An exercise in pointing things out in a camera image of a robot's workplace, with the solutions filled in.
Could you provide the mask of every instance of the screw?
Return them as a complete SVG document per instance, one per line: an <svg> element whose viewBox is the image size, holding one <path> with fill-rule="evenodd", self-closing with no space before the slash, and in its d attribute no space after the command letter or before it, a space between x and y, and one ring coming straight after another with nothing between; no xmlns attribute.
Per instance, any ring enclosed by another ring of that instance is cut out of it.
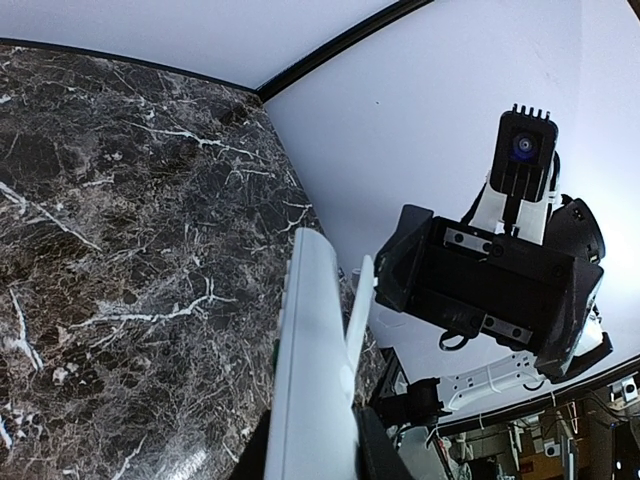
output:
<svg viewBox="0 0 640 480"><path fill-rule="evenodd" d="M494 245L491 249L491 255L494 257L501 257L504 254L504 248L502 245Z"/></svg>

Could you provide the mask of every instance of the white wall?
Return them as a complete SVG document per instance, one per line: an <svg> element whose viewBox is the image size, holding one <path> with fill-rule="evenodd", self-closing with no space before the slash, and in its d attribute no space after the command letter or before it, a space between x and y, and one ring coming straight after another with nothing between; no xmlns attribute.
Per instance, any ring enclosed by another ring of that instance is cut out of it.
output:
<svg viewBox="0 0 640 480"><path fill-rule="evenodd" d="M391 0L0 0L0 38L81 47L257 88Z"/></svg>
<svg viewBox="0 0 640 480"><path fill-rule="evenodd" d="M267 108L347 270L375 254L404 203L460 218L490 167L500 114L514 102L550 110L561 188L593 208L608 245L598 304L616 351L604 368L640 353L639 49L640 24L624 0L440 0ZM441 330L388 310L370 325L412 380L508 353L488 338L442 353ZM528 395L495 396L456 417Z"/></svg>

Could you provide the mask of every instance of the camera lens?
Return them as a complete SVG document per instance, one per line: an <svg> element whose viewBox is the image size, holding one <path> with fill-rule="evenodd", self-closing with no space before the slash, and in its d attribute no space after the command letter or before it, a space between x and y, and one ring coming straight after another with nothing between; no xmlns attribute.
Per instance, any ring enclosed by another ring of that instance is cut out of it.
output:
<svg viewBox="0 0 640 480"><path fill-rule="evenodd" d="M531 160L538 151L536 139L530 133L520 133L513 139L513 155L518 160Z"/></svg>

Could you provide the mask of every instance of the black marble surface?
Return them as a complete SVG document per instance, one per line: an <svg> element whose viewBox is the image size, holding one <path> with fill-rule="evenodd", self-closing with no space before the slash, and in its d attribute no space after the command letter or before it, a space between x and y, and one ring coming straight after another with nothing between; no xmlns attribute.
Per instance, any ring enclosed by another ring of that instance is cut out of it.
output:
<svg viewBox="0 0 640 480"><path fill-rule="evenodd" d="M0 46L0 478L225 478L298 226L257 97Z"/></svg>

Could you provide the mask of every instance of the metal bracket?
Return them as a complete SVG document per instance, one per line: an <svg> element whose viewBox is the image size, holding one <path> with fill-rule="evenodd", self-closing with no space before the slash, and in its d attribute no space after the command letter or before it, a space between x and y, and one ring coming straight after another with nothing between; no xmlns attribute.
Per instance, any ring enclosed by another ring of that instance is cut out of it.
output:
<svg viewBox="0 0 640 480"><path fill-rule="evenodd" d="M637 372L609 386L611 388L612 398L611 408L614 410L624 410L630 405L640 402L638 387L633 378L636 374Z"/></svg>

